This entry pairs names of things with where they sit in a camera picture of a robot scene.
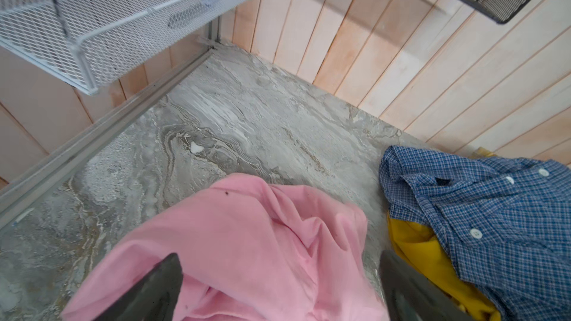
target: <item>shirt button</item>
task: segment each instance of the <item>shirt button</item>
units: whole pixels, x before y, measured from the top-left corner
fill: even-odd
[[[482,236],[483,236],[483,235],[482,235],[482,232],[480,232],[479,229],[475,229],[475,228],[470,229],[470,234],[472,234],[472,236],[473,236],[475,239],[481,239]]]

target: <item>yellow cloth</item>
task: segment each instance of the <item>yellow cloth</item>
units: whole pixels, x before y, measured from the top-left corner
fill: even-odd
[[[432,228],[388,218],[389,236],[396,254],[452,298],[476,321],[501,321],[500,312],[480,290],[461,281]]]

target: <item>gray marble surface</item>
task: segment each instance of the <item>gray marble surface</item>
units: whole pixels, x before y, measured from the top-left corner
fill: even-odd
[[[392,144],[424,146],[238,48],[214,54],[53,194],[0,231],[0,319],[59,319],[106,253],[142,222],[233,172],[305,184],[367,215],[379,289],[390,245],[377,182]]]

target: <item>white wire mesh basket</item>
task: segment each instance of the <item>white wire mesh basket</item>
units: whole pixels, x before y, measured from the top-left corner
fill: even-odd
[[[0,45],[94,94],[246,0],[0,0]]]

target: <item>pink fabric fold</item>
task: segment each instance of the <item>pink fabric fold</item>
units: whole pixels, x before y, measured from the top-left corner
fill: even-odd
[[[363,272],[366,233],[353,204],[232,174],[127,234],[62,318],[97,317],[175,252],[184,274],[175,321],[388,321]]]

